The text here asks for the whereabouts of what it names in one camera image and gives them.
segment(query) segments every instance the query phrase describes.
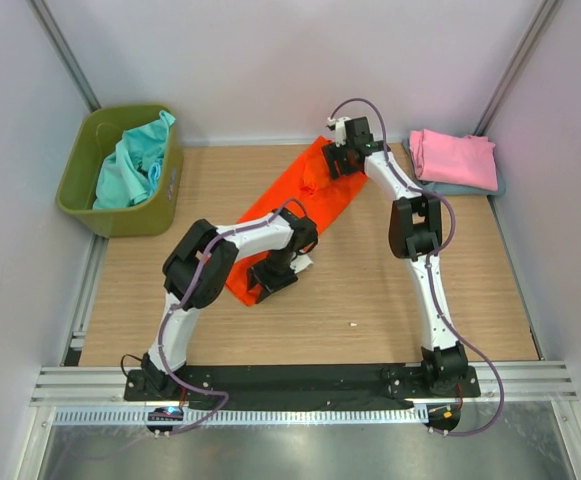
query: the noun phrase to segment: white vent strip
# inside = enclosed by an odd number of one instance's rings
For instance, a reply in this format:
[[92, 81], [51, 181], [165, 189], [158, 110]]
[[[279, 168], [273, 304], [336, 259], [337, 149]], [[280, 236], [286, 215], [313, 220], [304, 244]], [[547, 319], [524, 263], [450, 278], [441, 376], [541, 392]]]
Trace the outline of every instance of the white vent strip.
[[[187, 425], [208, 412], [184, 409], [182, 421], [151, 421], [151, 407], [63, 407], [57, 410], [55, 426], [122, 426], [122, 425]], [[410, 410], [382, 410], [364, 412], [242, 412], [222, 410], [204, 422], [206, 426], [272, 426], [272, 425], [358, 425], [372, 423], [425, 423], [426, 405]]]

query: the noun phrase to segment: wooden table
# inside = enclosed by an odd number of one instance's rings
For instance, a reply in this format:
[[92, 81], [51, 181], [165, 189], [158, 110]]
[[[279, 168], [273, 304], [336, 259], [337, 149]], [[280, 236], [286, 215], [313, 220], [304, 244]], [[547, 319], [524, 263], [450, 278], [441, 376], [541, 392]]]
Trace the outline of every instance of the wooden table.
[[[154, 341], [164, 302], [161, 266], [199, 218], [232, 224], [305, 149], [301, 145], [185, 150], [174, 224], [158, 237], [112, 239], [80, 365], [118, 365]], [[399, 162], [405, 152], [394, 146]], [[457, 233], [442, 278], [459, 331], [493, 360], [536, 360], [525, 313], [484, 197], [451, 197]], [[390, 252], [390, 202], [368, 182], [321, 236], [315, 265], [260, 305], [224, 290], [201, 317], [191, 364], [370, 363], [420, 360], [411, 280]], [[447, 231], [449, 218], [444, 212]], [[471, 352], [469, 358], [478, 360]]]

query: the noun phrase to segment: teal cloth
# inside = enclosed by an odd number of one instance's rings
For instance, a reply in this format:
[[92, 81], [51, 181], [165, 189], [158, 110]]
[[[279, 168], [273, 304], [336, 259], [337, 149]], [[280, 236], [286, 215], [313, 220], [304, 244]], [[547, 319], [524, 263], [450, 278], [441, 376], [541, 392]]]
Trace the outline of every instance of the teal cloth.
[[93, 209], [132, 207], [154, 194], [175, 120], [161, 110], [157, 120], [123, 132], [114, 153], [103, 160]]
[[[410, 159], [410, 165], [412, 164], [412, 152], [410, 151], [410, 139], [405, 139], [403, 142], [403, 148], [408, 154]], [[492, 195], [495, 197], [501, 196], [506, 193], [506, 182], [503, 179], [503, 175], [499, 172], [497, 168], [497, 191], [492, 192], [490, 190], [484, 190], [482, 188], [470, 187], [468, 185], [455, 185], [453, 183], [443, 183], [443, 182], [422, 182], [421, 180], [414, 178], [416, 184], [418, 184], [424, 190], [428, 190], [433, 193], [438, 193], [439, 195], [452, 196], [452, 195]]]

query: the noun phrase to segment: gray floor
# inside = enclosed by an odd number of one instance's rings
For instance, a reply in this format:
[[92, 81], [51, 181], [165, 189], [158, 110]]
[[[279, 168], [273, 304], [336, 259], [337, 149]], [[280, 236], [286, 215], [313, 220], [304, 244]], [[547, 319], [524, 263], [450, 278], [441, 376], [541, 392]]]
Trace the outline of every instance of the gray floor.
[[[460, 429], [494, 404], [466, 404]], [[511, 403], [489, 431], [442, 438], [421, 425], [224, 427], [140, 439], [144, 427], [54, 427], [41, 479], [574, 479], [549, 403]], [[107, 455], [103, 461], [84, 456]]]

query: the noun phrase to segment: blue cloth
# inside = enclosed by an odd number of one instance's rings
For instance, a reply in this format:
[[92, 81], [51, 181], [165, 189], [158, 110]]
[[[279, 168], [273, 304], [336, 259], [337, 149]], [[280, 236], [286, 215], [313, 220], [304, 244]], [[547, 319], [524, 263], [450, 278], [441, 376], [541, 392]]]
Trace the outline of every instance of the blue cloth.
[[123, 132], [114, 153], [103, 160], [93, 209], [132, 207], [154, 194], [175, 120], [162, 110], [157, 120]]
[[[412, 164], [412, 152], [410, 152], [410, 139], [405, 139], [401, 142], [403, 148], [408, 154], [408, 159], [410, 159], [410, 165], [414, 171], [414, 165]], [[499, 172], [497, 168], [497, 191], [492, 192], [490, 190], [483, 190], [482, 188], [470, 187], [467, 185], [455, 185], [453, 183], [443, 183], [443, 182], [422, 182], [417, 178], [413, 178], [413, 181], [419, 185], [424, 190], [428, 190], [433, 193], [438, 193], [439, 195], [452, 196], [452, 195], [492, 195], [495, 197], [501, 196], [506, 193], [506, 182], [503, 179], [503, 175]]]

